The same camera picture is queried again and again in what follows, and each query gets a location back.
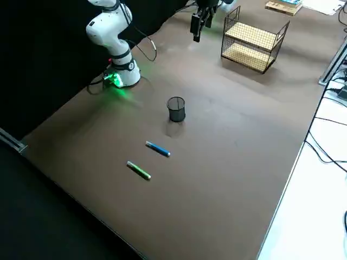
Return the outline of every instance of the wooden shelf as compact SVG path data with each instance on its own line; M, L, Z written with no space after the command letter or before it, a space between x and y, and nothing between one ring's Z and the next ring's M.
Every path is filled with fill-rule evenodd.
M270 56L270 53L264 54L238 43L233 43L222 53L222 56L261 72L266 70L266 66L268 64L270 65L274 60L274 58Z
M236 22L225 35L258 46L267 51L273 49L276 40L276 34L240 22Z

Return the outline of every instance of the black curtain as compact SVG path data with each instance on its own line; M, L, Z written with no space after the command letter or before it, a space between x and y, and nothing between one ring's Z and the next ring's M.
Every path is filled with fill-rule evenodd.
M150 35L187 0L124 2ZM105 69L107 51L85 33L99 13L87 0L2 3L1 128L22 139ZM139 43L143 35L130 26L121 38Z

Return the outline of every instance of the paper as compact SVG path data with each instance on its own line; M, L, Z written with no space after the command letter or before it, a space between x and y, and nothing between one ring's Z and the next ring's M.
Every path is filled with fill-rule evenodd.
M343 7L345 2L340 0L304 0L306 8L321 12L325 15L334 15L338 9Z

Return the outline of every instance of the wire rack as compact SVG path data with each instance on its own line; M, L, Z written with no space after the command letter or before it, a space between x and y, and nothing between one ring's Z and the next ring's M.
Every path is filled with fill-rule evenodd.
M274 34L239 22L239 15L240 6L225 18L221 55L265 73L277 58L289 22Z

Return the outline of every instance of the green marker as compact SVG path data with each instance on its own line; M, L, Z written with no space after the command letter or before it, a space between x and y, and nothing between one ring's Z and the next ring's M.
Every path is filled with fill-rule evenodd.
M151 179L151 176L148 173L146 173L144 170L142 170L140 167L138 167L137 165L133 164L132 162L128 161L126 163L126 166L128 166L130 169L132 169L134 172L136 172L138 175L140 175L145 180L150 180Z

